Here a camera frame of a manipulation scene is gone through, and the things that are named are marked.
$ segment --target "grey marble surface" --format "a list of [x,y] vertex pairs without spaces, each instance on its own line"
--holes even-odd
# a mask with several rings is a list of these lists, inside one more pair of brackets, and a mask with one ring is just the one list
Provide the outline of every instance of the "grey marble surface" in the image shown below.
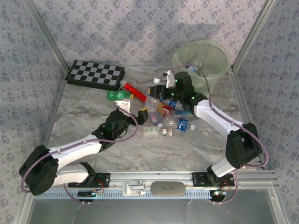
[[[166,68],[127,68],[129,78],[141,90],[154,77],[161,77]],[[212,93],[213,103],[229,116],[241,120],[234,91],[227,75],[223,76]],[[132,113],[143,104],[133,99]],[[61,98],[49,147],[79,140],[96,130],[115,109],[106,91],[67,84]],[[79,161],[88,162],[95,170],[205,170],[224,155],[225,140],[208,123],[192,119],[196,131],[175,132],[172,137],[145,138],[141,127],[132,139],[114,144],[108,150]],[[130,126],[130,136],[135,127]]]

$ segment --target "glass panel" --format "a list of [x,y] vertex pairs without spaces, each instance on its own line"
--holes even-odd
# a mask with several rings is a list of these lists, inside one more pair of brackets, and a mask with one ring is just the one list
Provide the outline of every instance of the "glass panel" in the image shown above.
[[276,224],[267,190],[239,190],[233,201],[205,199],[34,200],[27,224]]

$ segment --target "translucent wastebasket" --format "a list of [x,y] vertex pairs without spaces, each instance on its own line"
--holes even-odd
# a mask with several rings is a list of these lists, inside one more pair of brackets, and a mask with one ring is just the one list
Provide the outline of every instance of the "translucent wastebasket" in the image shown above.
[[176,73],[187,71],[191,76],[195,91],[207,97],[208,91],[202,73],[207,77],[210,91],[213,91],[219,78],[227,72],[230,66],[230,60],[225,50],[209,40],[188,43],[179,48],[172,56],[174,69],[190,63],[198,69],[196,72],[182,67],[177,69]]

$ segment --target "checkerboard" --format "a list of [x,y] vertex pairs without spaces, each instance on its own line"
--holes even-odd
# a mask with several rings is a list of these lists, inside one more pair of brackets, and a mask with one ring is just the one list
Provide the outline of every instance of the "checkerboard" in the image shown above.
[[75,61],[65,80],[68,84],[116,91],[124,74],[124,67]]

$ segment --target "aluminum frame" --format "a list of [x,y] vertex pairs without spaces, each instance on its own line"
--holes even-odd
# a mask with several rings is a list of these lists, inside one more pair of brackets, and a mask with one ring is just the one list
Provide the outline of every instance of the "aluminum frame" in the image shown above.
[[[194,188],[192,173],[196,171],[108,171],[110,176],[109,190],[122,189],[122,183],[133,180],[145,180],[146,189],[149,190],[154,181],[177,181],[185,184],[186,189],[217,189],[217,188]],[[238,180],[238,190],[266,189],[268,190],[271,204],[278,224],[290,224],[290,217],[282,198],[277,176],[274,170],[238,170],[235,172]],[[61,190],[61,186],[51,188],[49,191]],[[32,203],[35,197],[26,194],[15,224],[25,224],[28,220]]]

